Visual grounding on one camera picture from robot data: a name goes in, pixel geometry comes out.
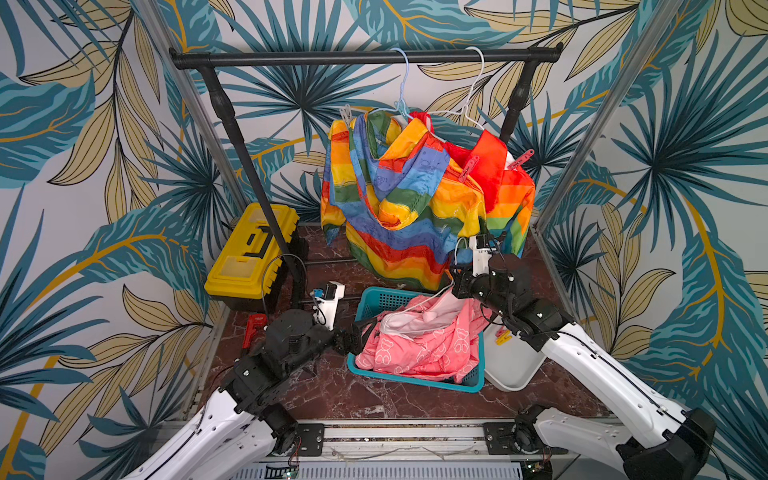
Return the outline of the pink bear-print jacket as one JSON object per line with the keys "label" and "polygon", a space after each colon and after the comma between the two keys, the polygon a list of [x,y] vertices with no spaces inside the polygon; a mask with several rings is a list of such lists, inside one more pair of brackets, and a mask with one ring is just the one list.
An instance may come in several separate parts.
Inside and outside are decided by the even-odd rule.
{"label": "pink bear-print jacket", "polygon": [[487,321],[475,299],[459,299],[450,292],[420,295],[376,320],[354,359],[363,371],[460,383],[480,363],[480,334]]}

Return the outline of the yellow clothespin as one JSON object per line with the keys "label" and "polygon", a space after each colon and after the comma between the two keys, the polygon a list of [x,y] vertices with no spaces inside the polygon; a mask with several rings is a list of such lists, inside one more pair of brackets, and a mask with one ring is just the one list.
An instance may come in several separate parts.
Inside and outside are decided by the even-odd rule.
{"label": "yellow clothespin", "polygon": [[497,345],[503,345],[503,344],[507,343],[508,341],[510,341],[510,340],[511,340],[512,338],[514,338],[514,337],[515,337],[515,335],[514,335],[513,333],[511,333],[510,331],[508,331],[508,332],[507,332],[505,335],[503,335],[503,336],[499,336],[499,337],[497,337],[497,336],[495,335],[495,343],[496,343]]}

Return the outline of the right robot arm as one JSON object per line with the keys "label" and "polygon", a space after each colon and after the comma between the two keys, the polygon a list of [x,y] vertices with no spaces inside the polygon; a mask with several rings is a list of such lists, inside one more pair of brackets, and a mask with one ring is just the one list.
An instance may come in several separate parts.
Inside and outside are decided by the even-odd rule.
{"label": "right robot arm", "polygon": [[531,272],[513,255],[452,265],[452,293],[472,298],[533,351],[567,370],[618,419],[608,424],[555,408],[528,415],[535,446],[563,448],[629,479],[693,479],[712,454],[714,419],[687,410],[643,383],[606,353],[555,303],[537,297]]}

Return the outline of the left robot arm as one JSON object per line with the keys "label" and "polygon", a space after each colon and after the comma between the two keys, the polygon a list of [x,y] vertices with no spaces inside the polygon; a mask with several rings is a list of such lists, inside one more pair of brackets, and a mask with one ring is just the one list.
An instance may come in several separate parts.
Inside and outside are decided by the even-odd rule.
{"label": "left robot arm", "polygon": [[334,350],[359,354],[376,318],[332,329],[304,310],[284,312],[250,355],[227,372],[202,409],[128,479],[228,479],[298,441],[297,422],[280,404],[293,373]]}

